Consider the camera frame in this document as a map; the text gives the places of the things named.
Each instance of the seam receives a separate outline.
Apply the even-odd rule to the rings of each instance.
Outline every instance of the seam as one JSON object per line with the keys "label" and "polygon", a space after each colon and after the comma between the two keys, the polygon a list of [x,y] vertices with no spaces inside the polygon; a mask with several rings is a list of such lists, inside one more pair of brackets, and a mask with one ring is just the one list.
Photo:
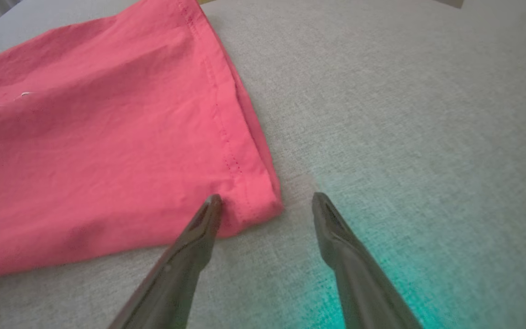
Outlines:
{"label": "seam", "polygon": [[[192,36],[194,36],[198,41],[200,41],[201,40],[200,33],[199,33],[198,29],[196,28],[196,26],[194,25],[194,21],[188,15],[188,8],[186,8],[186,6],[184,6],[184,4],[182,4],[182,2],[180,0],[178,0],[178,9],[180,10],[182,18],[184,19],[184,22],[186,23],[186,25],[187,25],[188,29],[190,30],[190,33],[192,34]],[[202,55],[202,63],[205,65],[206,75],[207,75],[208,80],[210,81],[212,87],[215,90],[215,92],[214,92],[215,106],[214,106],[212,118],[218,120],[218,125],[217,125],[218,127],[217,127],[217,129],[219,131],[219,136],[221,137],[221,141],[223,143],[223,146],[226,146],[226,148],[228,148],[227,152],[229,153],[229,155],[232,157],[232,160],[237,165],[237,170],[238,170],[240,176],[243,177],[243,179],[244,179],[244,174],[243,174],[242,169],[241,169],[241,167],[240,167],[240,165],[238,163],[238,160],[236,159],[236,156],[234,155],[234,152],[232,151],[230,138],[228,137],[228,133],[227,133],[227,131],[225,129],[225,125],[224,125],[223,120],[222,120],[221,115],[220,115],[221,109],[219,108],[219,104],[218,104],[219,86],[216,83],[216,75],[214,73],[212,64],[210,63],[208,56],[206,56],[204,54],[201,54],[201,55]],[[240,185],[240,184],[238,184],[236,175],[232,172],[231,165],[228,163],[228,160],[226,159],[226,156],[223,156],[223,159],[225,161],[225,164],[226,164],[227,169],[228,169],[228,173],[231,176],[232,180],[235,182],[235,184]],[[258,219],[258,216],[255,215],[255,212],[253,211],[253,208],[251,206],[251,202],[250,202],[250,200],[248,198],[246,184],[243,184],[242,189],[243,189],[243,194],[244,194],[245,200],[247,202],[247,208],[249,210],[251,218],[252,219]],[[244,217],[241,214],[240,208],[237,207],[236,211],[237,211],[237,219],[242,224],[244,222]]]}

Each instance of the stitching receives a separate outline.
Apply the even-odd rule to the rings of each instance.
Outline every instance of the stitching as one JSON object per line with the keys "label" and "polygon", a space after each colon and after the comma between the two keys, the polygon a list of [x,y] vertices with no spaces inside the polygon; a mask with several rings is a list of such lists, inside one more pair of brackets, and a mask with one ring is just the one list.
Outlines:
{"label": "stitching", "polygon": [[[186,25],[190,29],[190,33],[192,33],[192,35],[194,35],[196,37],[196,39],[200,40],[200,33],[199,33],[198,29],[196,29],[196,26],[194,25],[194,21],[193,21],[192,17],[188,15],[188,9],[182,4],[182,2],[180,0],[178,0],[178,9],[180,10],[180,12],[182,14],[182,18],[184,19],[184,22],[186,23]],[[222,137],[222,142],[227,146],[228,152],[229,152],[230,156],[232,156],[232,160],[234,160],[234,162],[236,163],[237,169],[238,169],[240,175],[244,176],[243,173],[242,173],[242,169],[241,169],[236,157],[234,156],[234,153],[232,152],[230,140],[228,138],[228,133],[226,132],[226,129],[225,129],[225,126],[224,126],[224,124],[222,122],[221,116],[217,115],[217,114],[219,114],[221,109],[219,108],[219,104],[218,104],[219,87],[218,87],[218,85],[216,83],[214,70],[213,70],[212,65],[209,62],[207,56],[203,56],[202,63],[205,65],[207,77],[210,80],[210,83],[211,83],[212,87],[215,89],[215,110],[213,111],[213,116],[212,117],[213,117],[213,119],[218,119],[218,123],[219,123],[218,130],[219,130],[219,135],[221,135],[221,137]],[[237,181],[236,180],[236,175],[234,175],[232,173],[231,167],[228,164],[228,161],[227,161],[226,157],[223,157],[223,159],[225,160],[225,164],[226,164],[226,166],[228,168],[228,172],[231,175],[231,178],[236,182]],[[250,215],[251,215],[251,217],[253,219],[258,219],[258,216],[255,215],[255,212],[253,211],[253,208],[251,206],[250,200],[249,200],[249,198],[247,196],[247,186],[245,184],[243,184],[243,185],[244,185],[243,186],[243,192],[244,192],[245,200],[247,202],[247,207],[249,209]],[[238,217],[239,217],[238,220],[242,223],[243,221],[240,219],[240,217],[242,217],[242,215],[238,214]]]}

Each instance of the pink fabric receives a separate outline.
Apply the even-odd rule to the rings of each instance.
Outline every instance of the pink fabric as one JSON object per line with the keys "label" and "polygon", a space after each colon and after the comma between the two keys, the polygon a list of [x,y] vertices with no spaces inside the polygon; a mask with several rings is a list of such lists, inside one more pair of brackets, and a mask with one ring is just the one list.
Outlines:
{"label": "pink fabric", "polygon": [[282,210],[194,0],[141,0],[0,54],[0,275],[173,242],[212,193],[221,237]]}

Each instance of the gray table surface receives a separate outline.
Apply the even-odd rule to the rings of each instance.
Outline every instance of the gray table surface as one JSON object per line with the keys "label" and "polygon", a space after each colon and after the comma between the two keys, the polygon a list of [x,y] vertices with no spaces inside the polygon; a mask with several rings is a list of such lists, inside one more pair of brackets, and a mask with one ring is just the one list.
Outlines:
{"label": "gray table surface", "polygon": [[[24,0],[0,52],[133,0]],[[218,241],[190,328],[338,328],[328,193],[428,328],[526,328],[526,2],[216,0],[285,212]],[[162,248],[0,277],[0,328],[102,328]]]}

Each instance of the folded garment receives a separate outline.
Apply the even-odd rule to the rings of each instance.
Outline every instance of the folded garment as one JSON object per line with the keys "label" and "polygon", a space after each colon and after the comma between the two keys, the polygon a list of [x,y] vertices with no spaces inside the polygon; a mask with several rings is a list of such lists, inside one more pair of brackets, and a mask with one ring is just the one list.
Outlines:
{"label": "folded garment", "polygon": [[141,0],[0,54],[0,275],[278,215],[245,88],[195,0]]}

